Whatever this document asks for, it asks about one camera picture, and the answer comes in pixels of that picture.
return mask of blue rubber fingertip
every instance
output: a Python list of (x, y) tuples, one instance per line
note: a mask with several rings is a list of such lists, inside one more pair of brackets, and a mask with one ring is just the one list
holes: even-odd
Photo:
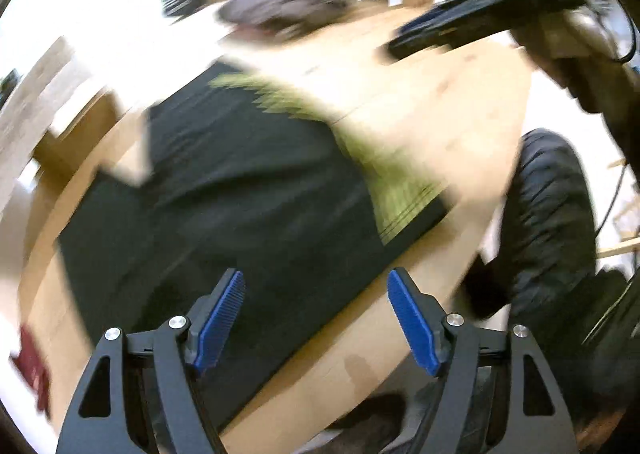
[(386, 288), (389, 301), (409, 342), (416, 363), (427, 370), (431, 376), (436, 376), (440, 361), (436, 356), (433, 332), (395, 270), (389, 273)]
[(244, 288), (242, 272), (236, 271), (202, 327), (198, 335), (198, 353), (193, 362), (198, 376), (214, 367), (220, 360), (231, 326), (244, 301)]

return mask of wooden tabletop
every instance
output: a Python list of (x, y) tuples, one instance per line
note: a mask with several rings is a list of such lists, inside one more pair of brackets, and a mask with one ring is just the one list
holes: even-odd
[[(331, 123), (416, 173), (444, 180), (447, 217), (390, 267), (406, 267), (446, 307), (504, 194), (518, 153), (531, 67), (520, 50), (480, 40), (383, 62), (378, 47), (407, 8), (330, 26), (283, 48), (227, 48), (227, 58), (316, 98)], [(102, 164), (131, 181), (148, 173), (145, 116), (127, 114), (82, 164), (36, 241), (20, 285), (23, 315), (52, 371), (54, 425), (90, 355), (56, 238)], [(285, 454), (368, 396), (409, 348), (385, 293), (386, 272), (298, 351), (224, 430), (230, 454)]]

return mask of red cloth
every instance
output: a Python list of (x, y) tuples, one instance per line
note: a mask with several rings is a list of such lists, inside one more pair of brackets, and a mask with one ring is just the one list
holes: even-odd
[(50, 418), (49, 370), (42, 359), (31, 332), (25, 326), (20, 326), (20, 344), (20, 354), (17, 357), (12, 357), (12, 360), (27, 384), (38, 395), (38, 410), (44, 411), (47, 417)]

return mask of green fabric panel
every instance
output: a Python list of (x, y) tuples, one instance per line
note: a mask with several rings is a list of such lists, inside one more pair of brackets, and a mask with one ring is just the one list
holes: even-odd
[(380, 155), (360, 138), (332, 125), (321, 111), (294, 90), (253, 74), (221, 74), (209, 82), (211, 87), (241, 87), (255, 91), (254, 103), (265, 112), (325, 122), (334, 133), (342, 152), (360, 165), (373, 202), (376, 225), (383, 243), (391, 241), (439, 193), (441, 184), (418, 177), (397, 157)]

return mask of metal screw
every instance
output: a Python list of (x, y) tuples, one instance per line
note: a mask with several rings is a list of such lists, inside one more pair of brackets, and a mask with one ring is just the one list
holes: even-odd
[(104, 338), (106, 338), (107, 340), (115, 340), (119, 336), (120, 330), (118, 328), (107, 329), (106, 333), (104, 334)]
[(465, 323), (465, 319), (462, 315), (459, 315), (458, 313), (449, 313), (447, 315), (447, 324), (449, 324), (450, 326), (462, 326)]
[(169, 327), (173, 329), (180, 329), (187, 323), (187, 319), (182, 315), (178, 315), (177, 317), (173, 317), (169, 320)]
[(517, 324), (516, 326), (513, 326), (513, 334), (521, 339), (525, 339), (529, 336), (529, 330), (527, 329), (527, 326)]

